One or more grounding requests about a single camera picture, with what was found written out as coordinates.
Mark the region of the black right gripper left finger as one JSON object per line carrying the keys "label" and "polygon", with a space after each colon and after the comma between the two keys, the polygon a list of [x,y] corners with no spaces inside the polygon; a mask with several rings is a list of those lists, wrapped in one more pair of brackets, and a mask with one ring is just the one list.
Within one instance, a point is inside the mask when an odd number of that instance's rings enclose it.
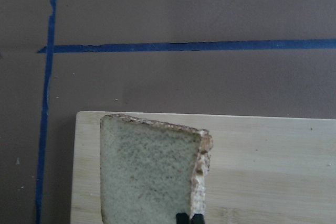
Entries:
{"label": "black right gripper left finger", "polygon": [[189,215],[185,212],[177,213],[175,216],[175,219],[176,219],[176,224],[189,224],[190,223]]}

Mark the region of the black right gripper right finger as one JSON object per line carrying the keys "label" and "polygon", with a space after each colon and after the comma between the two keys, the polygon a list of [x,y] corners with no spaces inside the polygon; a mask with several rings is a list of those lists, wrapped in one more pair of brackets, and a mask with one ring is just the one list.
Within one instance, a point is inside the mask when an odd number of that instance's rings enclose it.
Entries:
{"label": "black right gripper right finger", "polygon": [[204,224],[204,216],[202,214],[195,214],[191,219],[191,224]]}

